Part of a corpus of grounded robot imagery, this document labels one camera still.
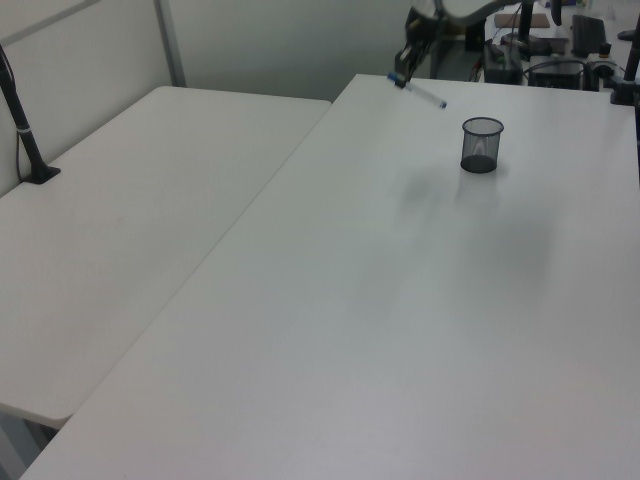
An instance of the marker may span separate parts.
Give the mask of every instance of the marker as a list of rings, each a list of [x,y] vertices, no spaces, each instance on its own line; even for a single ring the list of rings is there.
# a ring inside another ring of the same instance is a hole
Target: marker
[[[394,83],[398,80],[398,76],[393,72],[387,75],[387,78]],[[406,90],[409,90],[410,92],[415,93],[416,95],[420,95],[425,100],[429,100],[431,103],[443,110],[447,108],[447,102],[445,100],[434,95],[431,92],[426,91],[424,88],[420,88],[417,85],[411,85],[410,83],[407,83],[404,88]]]

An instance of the desk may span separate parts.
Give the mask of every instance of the desk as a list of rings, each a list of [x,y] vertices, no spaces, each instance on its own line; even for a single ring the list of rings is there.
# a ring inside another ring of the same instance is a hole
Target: desk
[[[0,409],[60,427],[327,108],[160,88],[0,199]]]
[[[24,480],[640,477],[633,110],[415,82],[351,82]]]

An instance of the white wall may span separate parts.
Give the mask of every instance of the white wall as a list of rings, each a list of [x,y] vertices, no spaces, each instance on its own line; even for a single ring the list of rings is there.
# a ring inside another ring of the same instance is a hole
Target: white wall
[[[410,0],[163,0],[189,87],[333,101],[386,74]]]
[[[170,84],[153,0],[100,0],[5,51],[46,162]],[[15,126],[0,97],[0,196],[17,184],[14,149]],[[27,169],[24,150],[21,157]]]

